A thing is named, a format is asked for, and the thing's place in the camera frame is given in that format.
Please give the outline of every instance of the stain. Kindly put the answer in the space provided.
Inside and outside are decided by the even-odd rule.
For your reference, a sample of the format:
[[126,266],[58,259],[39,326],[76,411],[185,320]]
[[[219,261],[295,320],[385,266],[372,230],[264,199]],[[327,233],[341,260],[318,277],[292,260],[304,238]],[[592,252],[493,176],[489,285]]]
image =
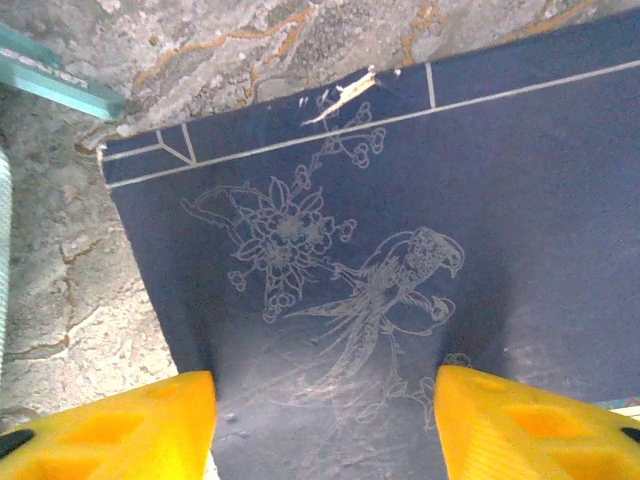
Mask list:
[[450,19],[441,17],[439,0],[427,0],[418,9],[415,18],[409,22],[411,33],[401,38],[402,43],[402,65],[407,67],[416,63],[411,53],[413,44],[418,39],[421,32],[431,30],[436,25],[447,25]]
[[238,100],[238,103],[235,107],[236,109],[244,108],[249,105],[249,100],[253,98],[253,95],[255,94],[257,81],[258,72],[256,71],[255,66],[252,66],[251,70],[249,70],[249,86],[244,88],[243,96],[242,98],[240,98],[240,100]]
[[171,60],[173,60],[176,57],[179,57],[186,53],[197,51],[197,50],[215,50],[216,48],[224,45],[225,42],[229,39],[256,40],[256,39],[268,38],[280,32],[287,25],[293,23],[293,24],[296,24],[296,27],[294,27],[289,32],[289,34],[283,41],[282,45],[276,52],[276,57],[286,55],[286,53],[293,46],[293,42],[297,38],[298,34],[300,33],[304,25],[309,20],[309,17],[313,12],[313,10],[314,10],[313,6],[308,6],[302,12],[294,13],[288,16],[287,18],[285,18],[284,20],[282,20],[281,22],[277,23],[273,27],[267,28],[266,30],[256,30],[254,28],[242,28],[239,30],[234,30],[229,33],[223,34],[211,42],[191,43],[188,45],[184,45],[171,52],[167,52],[156,61],[154,66],[152,66],[148,70],[145,70],[144,72],[137,75],[136,78],[134,78],[132,89],[133,90],[138,89],[142,85],[144,85],[147,81],[149,81],[151,78],[154,78]]
[[541,33],[547,33],[556,30],[568,23],[573,17],[583,12],[586,8],[593,5],[593,0],[581,0],[573,7],[568,8],[564,12],[547,19],[544,17],[544,14],[549,9],[552,2],[553,0],[547,0],[540,13],[536,15],[536,18],[532,22],[514,32],[508,33],[500,40],[498,40],[496,42],[496,45],[502,45],[504,43],[513,42],[514,40],[518,40],[522,37],[539,35]]

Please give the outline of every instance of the leaf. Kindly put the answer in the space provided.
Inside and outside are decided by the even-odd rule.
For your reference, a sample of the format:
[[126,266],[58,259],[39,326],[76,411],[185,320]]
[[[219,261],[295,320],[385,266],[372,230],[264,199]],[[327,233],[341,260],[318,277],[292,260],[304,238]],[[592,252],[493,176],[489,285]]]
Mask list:
[[430,315],[433,311],[433,305],[431,304],[431,302],[420,292],[409,292],[400,300],[400,302],[406,305],[414,305],[416,307],[422,308]]
[[371,423],[378,416],[378,410],[380,410],[380,407],[382,407],[381,403],[372,403],[357,414],[354,417],[354,420],[358,423]]
[[240,214],[240,216],[245,220],[251,220],[256,216],[256,211],[252,210],[251,208],[242,207],[238,205],[236,209],[238,210],[238,213]]
[[300,202],[300,211],[301,212],[312,212],[315,210],[320,210],[324,205],[324,199],[322,198],[322,188],[320,188],[317,192],[307,195]]
[[271,185],[269,185],[269,196],[273,205],[282,210],[289,202],[289,187],[276,177],[271,177]]
[[243,243],[238,248],[238,251],[233,254],[238,260],[242,260],[243,262],[248,262],[249,260],[254,260],[259,257],[262,253],[262,249],[260,247],[260,240],[257,238],[252,238],[248,242]]
[[407,394],[409,382],[398,382],[389,387],[387,395],[390,397],[404,397]]
[[285,277],[284,281],[289,285],[293,290],[295,290],[298,295],[298,299],[302,299],[302,285],[304,283],[304,278],[298,273],[297,268],[291,267],[291,271]]

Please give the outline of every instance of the engraved flower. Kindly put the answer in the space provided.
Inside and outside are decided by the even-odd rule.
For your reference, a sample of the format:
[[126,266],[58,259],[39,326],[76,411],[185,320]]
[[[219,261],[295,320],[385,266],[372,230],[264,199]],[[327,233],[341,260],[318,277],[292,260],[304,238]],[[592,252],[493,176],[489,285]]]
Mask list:
[[311,176],[309,170],[305,165],[298,165],[295,172],[296,185],[299,185],[303,190],[309,190],[311,188]]
[[369,146],[366,143],[360,143],[353,149],[351,154],[353,164],[359,168],[367,168],[369,166]]
[[[267,322],[292,306],[296,297],[302,298],[302,287],[310,278],[308,270],[331,248],[337,228],[332,217],[322,215],[323,204],[322,189],[296,203],[289,187],[272,177],[269,196],[260,198],[258,209],[239,207],[251,237],[239,246],[235,257],[252,262],[266,274],[263,317]],[[343,237],[349,226],[340,229]],[[241,285],[237,275],[230,274],[229,280],[236,288]]]
[[378,127],[371,132],[371,151],[375,154],[382,152],[384,148],[384,137],[387,131],[384,128]]
[[231,282],[231,285],[236,287],[236,290],[238,290],[239,292],[244,292],[244,289],[247,288],[247,281],[244,277],[245,274],[243,274],[242,272],[238,272],[237,270],[227,273],[227,278]]

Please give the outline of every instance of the engraved design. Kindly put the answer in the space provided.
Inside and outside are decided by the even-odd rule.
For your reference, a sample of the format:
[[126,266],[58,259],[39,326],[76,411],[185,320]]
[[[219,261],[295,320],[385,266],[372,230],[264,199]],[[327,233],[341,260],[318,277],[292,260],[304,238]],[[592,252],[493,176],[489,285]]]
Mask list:
[[[320,111],[331,104],[327,97],[325,94],[316,100]],[[371,106],[363,103],[344,125],[331,125],[329,121],[337,116],[338,112],[332,112],[322,119],[326,131],[371,122]],[[313,174],[327,158],[340,156],[359,168],[368,168],[372,155],[383,151],[385,135],[384,128],[373,128],[327,137],[308,164],[295,167],[290,183],[272,176],[266,191],[247,182],[241,186],[218,186],[193,201],[181,201],[186,212],[224,229],[235,243],[232,255],[245,265],[244,269],[227,273],[236,290],[245,291],[250,275],[259,273],[264,278],[265,322],[300,316],[327,319],[327,331],[315,340],[335,338],[319,357],[327,358],[326,354],[339,345],[341,353],[320,379],[307,383],[300,378],[288,383],[292,394],[284,404],[330,402],[336,414],[334,433],[347,420],[356,424],[373,422],[381,409],[401,398],[418,403],[424,413],[424,429],[433,427],[433,379],[403,378],[399,358],[404,351],[400,342],[407,336],[430,336],[436,327],[449,320],[455,312],[455,303],[445,297],[423,294],[418,288],[441,269],[455,277],[464,264],[460,245],[424,226],[389,236],[360,267],[352,268],[331,257],[334,241],[349,242],[357,222],[355,219],[338,222],[323,213],[323,190],[313,188]],[[225,215],[221,212],[227,202],[230,208]],[[346,298],[292,311],[304,299],[307,284],[320,275],[333,282],[344,282],[349,287]],[[426,314],[423,324],[411,329],[394,318],[393,308],[400,304]],[[374,349],[379,344],[387,348],[386,342],[379,342],[382,338],[388,340],[390,349],[388,374],[373,384],[359,384],[354,377]]]
[[[316,101],[319,109],[326,108],[327,104],[331,103],[325,95]],[[328,119],[336,116],[334,112],[322,120],[327,131],[370,122],[371,106],[365,102],[344,125],[330,126]],[[385,134],[384,128],[375,128],[327,137],[309,164],[296,166],[290,185],[271,177],[267,193],[246,183],[218,186],[194,201],[182,199],[182,206],[190,215],[225,229],[238,247],[233,256],[249,264],[248,269],[227,273],[236,290],[245,290],[247,277],[253,272],[263,272],[265,322],[273,323],[285,309],[302,299],[304,285],[313,280],[314,270],[333,271],[333,264],[325,254],[335,237],[349,242],[357,226],[353,219],[336,223],[334,217],[322,213],[322,188],[309,193],[314,172],[323,166],[321,160],[344,154],[354,165],[367,168],[371,163],[370,154],[383,151]],[[219,214],[209,206],[221,196],[231,204],[233,217]]]
[[[455,277],[463,263],[464,251],[453,239],[426,227],[390,236],[357,270],[335,263],[334,279],[350,285],[350,296],[286,316],[330,318],[327,325],[331,328],[320,338],[340,333],[323,353],[345,342],[344,351],[329,372],[303,388],[305,393],[297,395],[298,401],[304,397],[331,399],[343,393],[348,380],[363,367],[383,335],[389,340],[391,361],[381,398],[360,409],[354,419],[359,423],[372,422],[390,399],[408,398],[424,407],[425,429],[431,428],[433,379],[423,377],[416,388],[410,389],[409,382],[398,372],[398,357],[404,355],[398,334],[429,336],[453,315],[453,301],[435,295],[427,298],[416,289],[440,268]],[[397,304],[419,308],[431,321],[419,330],[401,327],[388,315]]]

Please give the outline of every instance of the yellow rubber block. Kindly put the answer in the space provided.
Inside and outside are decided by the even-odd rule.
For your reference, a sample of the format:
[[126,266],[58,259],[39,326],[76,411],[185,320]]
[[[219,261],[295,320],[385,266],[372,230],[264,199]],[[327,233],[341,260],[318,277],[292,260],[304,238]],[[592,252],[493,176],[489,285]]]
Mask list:
[[202,480],[216,423],[209,372],[184,373],[20,425],[3,480]]
[[640,479],[640,422],[458,366],[438,371],[436,423],[450,480]]

